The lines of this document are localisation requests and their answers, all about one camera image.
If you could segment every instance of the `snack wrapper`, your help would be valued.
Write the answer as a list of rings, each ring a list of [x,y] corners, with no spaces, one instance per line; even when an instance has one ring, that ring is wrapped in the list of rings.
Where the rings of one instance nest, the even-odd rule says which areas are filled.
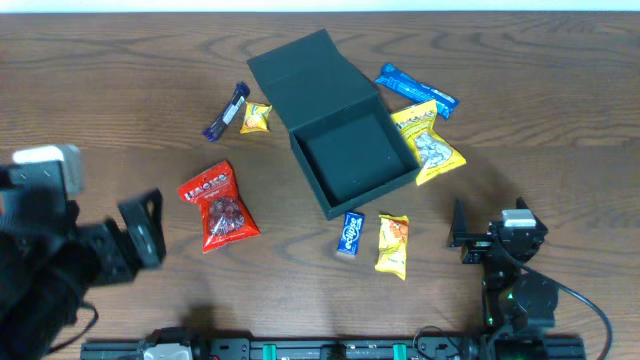
[[[271,105],[262,105],[247,101],[247,111],[244,114],[244,122],[240,134],[246,134],[255,131],[269,132],[267,122],[269,120],[269,112]]]
[[[456,149],[433,131],[436,111],[436,101],[430,100],[391,114],[391,119],[422,166],[416,177],[418,185],[467,163]]]
[[[402,280],[407,276],[407,242],[409,218],[407,216],[380,215],[380,255],[376,271],[390,272]]]
[[[233,169],[227,161],[187,181],[178,188],[180,198],[200,207],[203,253],[260,234],[238,193]]]
[[[250,92],[249,87],[244,82],[236,84],[236,90],[233,92],[231,100],[225,105],[222,113],[218,115],[218,118],[216,118],[208,128],[202,130],[202,135],[204,135],[209,142],[217,142],[220,140],[222,133],[224,133],[227,126],[229,126],[233,117],[236,116],[236,113],[240,110],[240,106],[242,106]]]
[[[438,107],[438,114],[445,120],[453,114],[456,106],[460,103],[458,99],[449,96],[442,91],[419,83],[407,73],[400,71],[392,64],[384,64],[380,70],[380,76],[376,79],[376,84],[384,85],[407,99],[422,103],[435,100]]]
[[[344,214],[344,225],[342,226],[342,235],[338,244],[338,254],[356,256],[363,226],[364,215],[351,211],[347,211]]]

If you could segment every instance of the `purple snack bar wrapper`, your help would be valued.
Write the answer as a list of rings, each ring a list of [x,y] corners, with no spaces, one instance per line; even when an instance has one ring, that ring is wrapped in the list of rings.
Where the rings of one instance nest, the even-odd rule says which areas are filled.
[[[244,104],[244,101],[249,96],[249,87],[244,82],[236,84],[236,91],[233,92],[231,100],[224,107],[224,111],[218,115],[216,121],[208,128],[202,131],[202,135],[209,140],[209,142],[216,142],[220,140],[222,133],[227,128],[233,117],[236,115],[240,106]]]

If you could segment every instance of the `chips bag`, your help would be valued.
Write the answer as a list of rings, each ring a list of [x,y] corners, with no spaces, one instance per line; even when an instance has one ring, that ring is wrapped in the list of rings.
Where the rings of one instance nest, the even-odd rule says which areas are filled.
[[[203,252],[260,234],[242,203],[233,169],[227,161],[178,188],[180,198],[200,207],[204,230]]]
[[[456,149],[433,131],[436,114],[435,100],[391,114],[391,119],[422,166],[416,177],[418,185],[467,163]]]
[[[380,215],[380,255],[376,271],[390,272],[402,280],[407,276],[407,242],[409,218],[407,216]]]
[[[244,114],[244,122],[242,123],[240,134],[246,134],[254,131],[269,132],[269,129],[267,128],[267,120],[269,120],[271,107],[271,105],[262,105],[247,101],[247,111]]]

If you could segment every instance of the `small blue snack pack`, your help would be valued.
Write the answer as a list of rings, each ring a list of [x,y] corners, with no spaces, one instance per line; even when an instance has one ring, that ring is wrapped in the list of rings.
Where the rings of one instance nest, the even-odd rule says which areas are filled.
[[[209,142],[216,142],[220,140],[222,133],[227,128],[233,117],[236,115],[240,106],[244,104],[244,101],[249,96],[249,87],[244,82],[236,84],[236,91],[233,92],[231,100],[224,107],[224,111],[218,115],[216,121],[213,122],[208,128],[202,131],[202,135],[209,140]]]
[[[435,100],[438,114],[449,119],[453,110],[458,106],[458,99],[451,97],[438,89],[415,81],[411,76],[403,73],[392,64],[384,64],[380,70],[380,76],[376,79],[376,84],[384,85],[407,99],[423,103]]]
[[[342,236],[338,244],[338,253],[356,256],[358,244],[364,226],[364,215],[347,211],[344,214],[344,225],[342,226]]]

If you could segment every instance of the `red snack bag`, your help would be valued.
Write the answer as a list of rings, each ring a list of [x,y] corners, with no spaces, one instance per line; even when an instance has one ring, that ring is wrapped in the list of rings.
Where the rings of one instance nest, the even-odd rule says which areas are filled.
[[[178,188],[180,198],[200,206],[207,252],[227,243],[260,235],[251,214],[240,199],[228,161],[216,164]]]

